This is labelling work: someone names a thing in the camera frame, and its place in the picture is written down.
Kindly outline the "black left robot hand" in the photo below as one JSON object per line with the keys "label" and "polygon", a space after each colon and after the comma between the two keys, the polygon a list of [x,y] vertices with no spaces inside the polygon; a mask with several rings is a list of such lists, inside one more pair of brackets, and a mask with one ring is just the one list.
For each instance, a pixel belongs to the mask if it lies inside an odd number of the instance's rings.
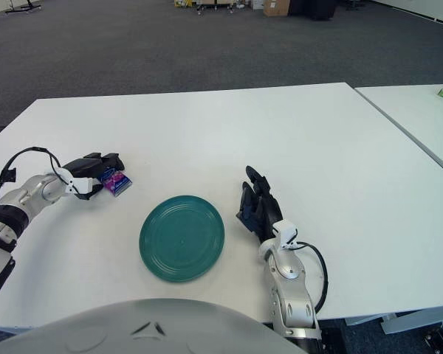
{"label": "black left robot hand", "polygon": [[111,176],[111,173],[124,171],[125,165],[118,153],[109,153],[105,156],[101,153],[90,153],[64,165],[63,168],[68,170],[73,177],[92,178],[99,181],[98,184],[92,186],[91,192],[77,194],[79,199],[89,200],[103,189],[103,182]]}

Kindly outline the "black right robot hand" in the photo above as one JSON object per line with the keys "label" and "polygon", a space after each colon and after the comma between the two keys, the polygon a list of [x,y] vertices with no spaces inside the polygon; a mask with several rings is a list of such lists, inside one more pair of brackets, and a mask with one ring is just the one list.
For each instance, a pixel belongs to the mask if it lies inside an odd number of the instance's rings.
{"label": "black right robot hand", "polygon": [[253,232],[260,243],[275,238],[272,226],[283,219],[277,200],[270,193],[270,185],[253,167],[246,166],[250,184],[243,182],[241,203],[236,217]]}

